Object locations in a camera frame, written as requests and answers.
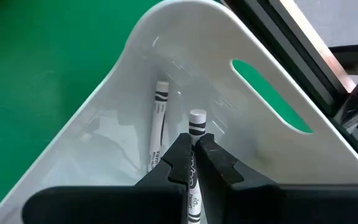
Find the green surface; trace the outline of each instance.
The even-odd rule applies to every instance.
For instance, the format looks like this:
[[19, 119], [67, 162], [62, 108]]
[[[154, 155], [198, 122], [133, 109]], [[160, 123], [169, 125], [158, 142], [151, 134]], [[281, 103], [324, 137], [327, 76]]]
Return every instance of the green surface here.
[[254, 67], [241, 60], [233, 60], [232, 64], [236, 71], [288, 124], [304, 133], [313, 133], [313, 130]]
[[155, 3], [0, 0], [0, 201], [105, 77]]

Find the white plastic bin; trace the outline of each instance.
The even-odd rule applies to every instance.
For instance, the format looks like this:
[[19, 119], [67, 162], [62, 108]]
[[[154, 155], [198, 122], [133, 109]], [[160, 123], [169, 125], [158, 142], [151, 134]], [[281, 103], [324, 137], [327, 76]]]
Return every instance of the white plastic bin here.
[[[281, 119], [232, 59], [256, 68], [313, 133]], [[0, 223], [20, 223], [24, 202], [47, 187], [141, 179], [157, 80], [170, 82], [163, 150], [187, 132], [189, 110], [201, 108], [218, 144], [279, 183], [358, 183], [358, 155], [233, 12], [169, 0], [139, 20], [107, 77], [0, 203]]]

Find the bin handle cutout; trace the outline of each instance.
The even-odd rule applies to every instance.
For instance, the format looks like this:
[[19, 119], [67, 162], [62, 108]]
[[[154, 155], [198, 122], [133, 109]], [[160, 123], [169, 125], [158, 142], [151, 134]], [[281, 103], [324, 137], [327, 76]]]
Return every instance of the bin handle cutout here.
[[259, 96], [286, 122], [286, 125], [301, 133], [312, 134], [313, 130], [296, 111], [277, 93], [273, 86], [251, 65], [242, 60], [231, 60], [233, 69], [259, 94]]

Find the white crayon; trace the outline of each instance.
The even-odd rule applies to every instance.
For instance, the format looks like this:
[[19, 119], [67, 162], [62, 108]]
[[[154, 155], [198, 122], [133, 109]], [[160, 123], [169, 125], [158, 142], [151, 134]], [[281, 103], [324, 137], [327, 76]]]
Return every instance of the white crayon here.
[[[191, 110], [189, 115], [189, 134], [191, 137], [191, 145], [194, 147], [197, 141], [205, 134], [206, 112], [205, 110]], [[201, 198], [200, 185], [197, 178], [196, 159], [194, 151], [191, 151], [191, 174], [189, 184], [189, 210], [188, 224], [197, 224], [201, 220]]]
[[152, 131], [150, 136], [150, 160], [147, 165], [147, 172], [150, 172], [160, 162], [161, 140], [167, 110], [169, 83], [158, 81], [155, 88], [154, 113]]

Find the black stripe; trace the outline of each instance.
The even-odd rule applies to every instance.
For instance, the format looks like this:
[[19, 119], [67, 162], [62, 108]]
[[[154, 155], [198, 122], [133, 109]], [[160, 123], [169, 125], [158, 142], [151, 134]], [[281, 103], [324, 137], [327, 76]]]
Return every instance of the black stripe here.
[[159, 94], [156, 94], [155, 96], [158, 96], [158, 97], [163, 98], [163, 99], [168, 99], [167, 96], [162, 96], [162, 95], [159, 95]]
[[188, 219], [189, 219], [189, 222], [192, 222], [192, 223], [198, 223], [200, 221], [200, 219], [195, 220], [190, 217], [188, 217]]
[[201, 216], [201, 212], [197, 215], [192, 215], [192, 214], [189, 214], [189, 216], [193, 217], [193, 218], [199, 218]]
[[202, 123], [202, 124], [195, 124], [189, 121], [189, 126], [193, 126], [193, 127], [197, 127], [197, 128], [205, 128], [206, 126], [206, 122]]
[[159, 94], [159, 95], [162, 95], [164, 97], [168, 97], [168, 93], [164, 93], [164, 92], [160, 92], [160, 91], [156, 91], [155, 94]]
[[164, 114], [164, 118], [162, 118], [160, 146], [162, 146], [162, 133], [164, 132], [164, 122], [165, 122], [165, 114]]
[[168, 99], [163, 99], [161, 97], [155, 96], [154, 100], [161, 101], [161, 102], [167, 102]]
[[198, 130], [194, 130], [194, 129], [189, 129], [189, 133], [192, 134], [192, 135], [203, 135], [205, 134], [205, 131], [198, 131]]

